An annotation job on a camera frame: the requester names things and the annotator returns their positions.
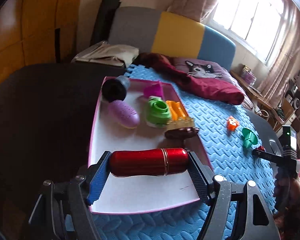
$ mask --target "dark red cloth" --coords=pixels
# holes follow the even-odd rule
[[[177,70],[164,55],[142,53],[134,63],[152,67],[159,73],[169,75],[182,90],[196,96],[232,105],[240,105],[243,102],[244,95],[234,85],[214,78],[191,77]]]

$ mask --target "red metallic bottle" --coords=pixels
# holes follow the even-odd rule
[[[182,148],[115,151],[109,163],[111,173],[117,177],[168,175],[187,169],[188,153]]]

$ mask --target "orange toy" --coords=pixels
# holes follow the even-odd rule
[[[230,116],[227,121],[228,130],[234,132],[234,130],[239,126],[239,121],[234,119],[233,116]]]
[[[177,121],[179,118],[186,119],[186,117],[188,117],[188,114],[183,112],[180,102],[167,100],[166,103],[169,106],[173,121]]]

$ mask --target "orange block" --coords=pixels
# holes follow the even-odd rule
[[[234,119],[233,116],[230,116],[227,121],[227,128],[230,131],[234,131],[239,126],[239,121]]]

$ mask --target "pillow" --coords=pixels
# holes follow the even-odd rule
[[[188,73],[189,76],[195,78],[216,78],[233,84],[229,72],[212,61],[175,57],[172,59],[172,64],[177,70]]]

